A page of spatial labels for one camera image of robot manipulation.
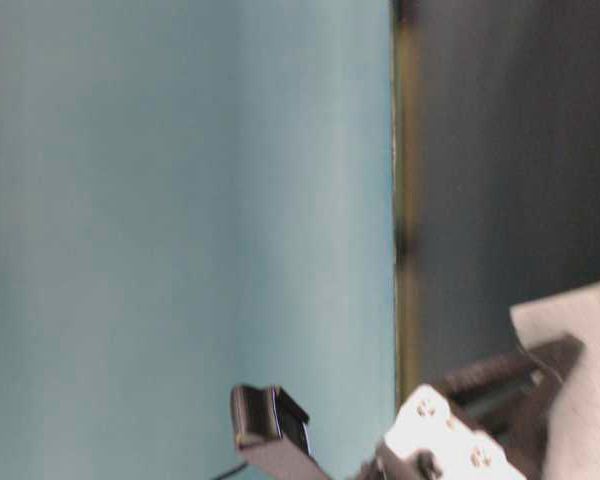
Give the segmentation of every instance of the light blue wall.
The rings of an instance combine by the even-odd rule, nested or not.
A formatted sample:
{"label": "light blue wall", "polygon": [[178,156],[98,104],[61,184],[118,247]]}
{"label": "light blue wall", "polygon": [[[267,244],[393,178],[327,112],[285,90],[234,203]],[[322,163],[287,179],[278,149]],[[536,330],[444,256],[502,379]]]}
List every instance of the light blue wall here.
{"label": "light blue wall", "polygon": [[371,453],[389,45],[388,2],[0,0],[0,480],[210,477],[238,381]]}

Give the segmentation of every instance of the foam pad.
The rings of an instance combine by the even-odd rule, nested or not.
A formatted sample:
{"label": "foam pad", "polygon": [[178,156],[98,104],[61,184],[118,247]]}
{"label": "foam pad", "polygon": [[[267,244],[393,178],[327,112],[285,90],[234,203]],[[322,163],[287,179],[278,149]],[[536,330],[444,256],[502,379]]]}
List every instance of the foam pad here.
{"label": "foam pad", "polygon": [[544,480],[600,480],[600,283],[511,308],[522,344],[566,333],[585,349],[549,418]]}

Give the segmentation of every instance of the dark gray surface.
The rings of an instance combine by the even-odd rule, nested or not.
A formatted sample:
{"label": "dark gray surface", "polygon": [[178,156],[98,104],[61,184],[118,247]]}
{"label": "dark gray surface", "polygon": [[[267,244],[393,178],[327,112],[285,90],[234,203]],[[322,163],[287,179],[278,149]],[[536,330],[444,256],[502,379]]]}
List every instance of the dark gray surface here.
{"label": "dark gray surface", "polygon": [[600,1],[422,3],[426,378],[600,279]]}

